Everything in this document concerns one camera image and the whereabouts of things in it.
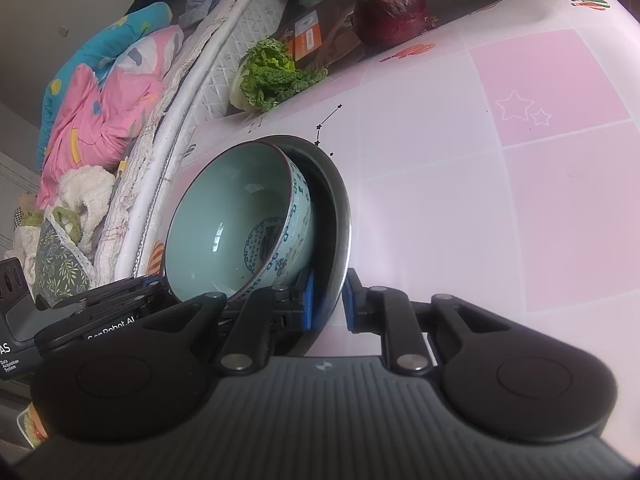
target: white quilted sheet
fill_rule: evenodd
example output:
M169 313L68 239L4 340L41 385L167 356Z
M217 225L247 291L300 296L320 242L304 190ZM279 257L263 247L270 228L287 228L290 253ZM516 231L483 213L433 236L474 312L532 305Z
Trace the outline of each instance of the white quilted sheet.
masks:
M174 126L176 133L167 155L154 158L151 163L148 174L157 172L158 177L150 182L153 187L143 186L133 204L129 228L114 268L115 280L145 273L164 200L193 131L199 124L225 115L240 59L255 43L276 31L286 3L287 0L248 1L235 25L229 27L230 32L213 35L206 46L209 55L203 51L197 60L193 70L205 69L206 74L183 115L184 120Z

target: onion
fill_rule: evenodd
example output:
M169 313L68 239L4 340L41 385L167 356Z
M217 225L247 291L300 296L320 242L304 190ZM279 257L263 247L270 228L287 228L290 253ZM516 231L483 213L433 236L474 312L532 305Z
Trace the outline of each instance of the onion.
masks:
M368 46L390 48L415 38L433 21L426 0L356 0L353 30Z

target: white logo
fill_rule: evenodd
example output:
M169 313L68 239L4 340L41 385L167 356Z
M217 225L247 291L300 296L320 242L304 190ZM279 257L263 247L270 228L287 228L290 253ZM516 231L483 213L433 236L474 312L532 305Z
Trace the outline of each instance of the white logo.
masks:
M327 370L331 370L331 368L333 368L334 366L329 362L329 361L324 361L322 363L320 363L319 365L316 365L316 368L318 370L320 370L321 372L325 372Z

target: bed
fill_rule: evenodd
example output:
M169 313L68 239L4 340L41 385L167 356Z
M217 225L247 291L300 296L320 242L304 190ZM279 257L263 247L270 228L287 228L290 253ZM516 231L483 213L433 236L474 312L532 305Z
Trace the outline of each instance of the bed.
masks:
M326 120L320 147L350 196L363 284L455 294L597 355L619 384L604 437L638 462L640 25L598 1L503 0L409 42L433 44L420 55L371 57L261 117L201 122L204 99L155 161L172 176L140 208L119 276L158 264L180 197L215 156L275 134L314 141ZM379 345L336 308L310 354Z
M239 60L276 31L286 3L222 0L186 40L112 197L94 260L97 286L139 266L141 246L155 233L150 212L162 207L194 129L224 116Z

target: green ceramic bowl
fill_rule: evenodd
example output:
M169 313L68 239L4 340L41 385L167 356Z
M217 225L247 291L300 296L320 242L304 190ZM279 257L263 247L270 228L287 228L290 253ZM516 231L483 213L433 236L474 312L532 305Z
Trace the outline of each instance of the green ceramic bowl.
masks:
M246 142L200 172L175 211L164 270L175 296L232 300L292 283L308 264L314 222L304 176L276 146Z

